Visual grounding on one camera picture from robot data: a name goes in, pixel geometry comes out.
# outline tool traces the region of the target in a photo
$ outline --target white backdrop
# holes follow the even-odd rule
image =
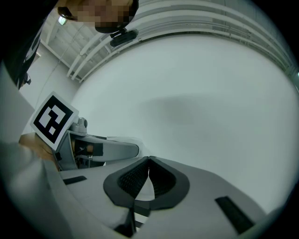
[[[227,40],[144,43],[92,74],[73,106],[89,133],[140,138],[152,155],[222,176],[266,212],[298,172],[297,91],[268,59]]]
[[[38,58],[29,68],[28,74],[31,77],[31,84],[25,84],[21,89],[21,95],[35,109],[39,108],[42,102],[55,91],[66,102],[70,103],[77,92],[80,84],[66,77],[68,68],[52,55],[41,43],[37,52],[42,56]],[[33,132],[29,119],[23,134]]]

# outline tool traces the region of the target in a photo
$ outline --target ceiling beam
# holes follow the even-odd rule
[[[69,71],[67,72],[66,76],[69,77],[75,66],[77,65],[80,58],[87,52],[87,50],[97,41],[99,40],[104,34],[103,33],[97,33],[80,51],[80,53],[77,55],[75,61],[71,64],[71,67]]]
[[[281,67],[283,67],[283,63],[277,58],[277,56],[275,56],[272,52],[270,52],[269,50],[267,50],[266,48],[258,45],[257,43],[248,40],[244,37],[240,37],[238,35],[234,35],[234,34],[230,34],[228,32],[223,32],[223,31],[218,31],[218,30],[212,30],[212,29],[205,29],[205,28],[185,28],[185,29],[174,29],[174,30],[165,30],[165,31],[161,31],[158,33],[154,33],[154,34],[150,34],[147,35],[145,37],[139,38],[139,39],[135,39],[134,41],[122,46],[121,48],[117,49],[117,51],[114,51],[113,53],[109,54],[107,57],[105,57],[102,61],[100,61],[98,64],[96,64],[84,77],[82,77],[82,79],[79,81],[80,83],[82,81],[84,81],[86,79],[86,77],[88,77],[95,69],[97,69],[99,66],[101,66],[105,61],[107,61],[109,58],[111,58],[112,56],[114,56],[115,54],[118,54],[120,51],[137,44],[140,41],[144,41],[147,39],[150,39],[152,37],[156,37],[156,36],[163,36],[166,34],[171,34],[171,33],[180,33],[180,32],[208,32],[208,33],[214,33],[214,34],[220,34],[229,38],[233,38],[236,40],[242,40],[245,42],[248,42],[256,47],[258,47],[260,50],[263,50],[265,52],[267,52],[268,54],[270,54],[272,57],[274,57],[280,64]]]
[[[250,17],[244,15],[243,13],[234,10],[230,7],[223,6],[221,4],[213,3],[213,2],[208,2],[208,1],[202,1],[202,0],[163,0],[160,2],[154,2],[146,5],[142,5],[138,10],[136,15],[145,13],[147,11],[163,8],[163,7],[172,7],[172,6],[199,6],[199,7],[210,7],[213,9],[221,10],[227,13],[230,13],[232,15],[235,15],[237,17],[240,17],[241,19],[249,22],[256,28],[258,28],[261,32],[265,33],[279,48],[285,56],[287,57],[288,61],[291,62],[290,56],[287,54],[285,51],[284,47],[278,42],[278,40],[269,33],[267,29],[262,27],[259,23],[251,19]]]
[[[266,44],[268,44],[279,56],[280,61],[284,62],[283,66],[284,68],[288,67],[288,61],[285,58],[285,56],[281,53],[281,51],[273,45],[272,42],[270,42],[267,38],[265,38],[262,34],[260,34],[259,32],[257,32],[256,30],[254,30],[252,27],[247,26],[246,24],[235,20],[231,17],[228,16],[224,16],[221,14],[216,14],[216,13],[212,13],[212,12],[206,12],[206,11],[197,11],[197,10],[174,10],[174,11],[167,11],[167,12],[161,12],[161,13],[156,13],[156,14],[151,14],[142,18],[139,18],[133,22],[131,22],[126,28],[127,30],[132,30],[134,28],[137,28],[138,26],[140,26],[143,23],[147,23],[149,21],[154,21],[157,19],[164,19],[164,18],[173,18],[173,17],[188,17],[188,16],[196,16],[196,17],[204,17],[204,18],[211,18],[211,19],[218,19],[224,22],[229,22],[233,25],[236,25],[238,27],[241,27],[249,32],[251,32],[252,34],[254,34],[256,37],[258,37],[260,40],[262,40],[263,42],[265,42]],[[96,46],[88,55],[87,57],[84,59],[84,61],[81,63],[81,65],[77,68],[77,70],[75,71],[75,73],[73,74],[72,78],[75,78],[78,73],[80,72],[80,70],[84,67],[84,65],[87,63],[87,61],[89,61],[94,54],[96,54],[102,47],[105,46],[105,43],[108,43],[111,41],[110,37],[107,37],[106,39],[104,39],[104,41],[102,41],[98,46]]]

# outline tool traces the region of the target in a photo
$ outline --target black strap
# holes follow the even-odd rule
[[[78,183],[78,182],[84,181],[86,179],[87,178],[85,178],[84,176],[71,177],[71,178],[64,179],[64,183],[65,183],[65,185],[68,185],[68,184],[72,184],[72,183]]]
[[[135,226],[136,227],[140,228],[142,225],[143,225],[143,223],[135,221]]]
[[[239,234],[247,231],[254,225],[229,197],[219,197],[215,201]]]
[[[150,202],[135,200],[134,212],[148,217],[150,215]]]

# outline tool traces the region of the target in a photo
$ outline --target ceiling light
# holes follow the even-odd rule
[[[64,18],[64,17],[59,17],[58,18],[58,22],[60,23],[60,25],[62,26],[62,25],[64,25],[64,24],[66,24],[66,22],[67,22],[67,19],[66,18]]]

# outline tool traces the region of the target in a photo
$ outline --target black rubber pad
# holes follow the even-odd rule
[[[219,197],[215,201],[239,234],[247,231],[254,225],[229,197]]]
[[[71,177],[71,178],[64,179],[64,183],[65,183],[65,185],[68,185],[68,184],[72,184],[72,183],[78,183],[78,182],[84,181],[86,179],[87,178],[85,178],[84,176]]]

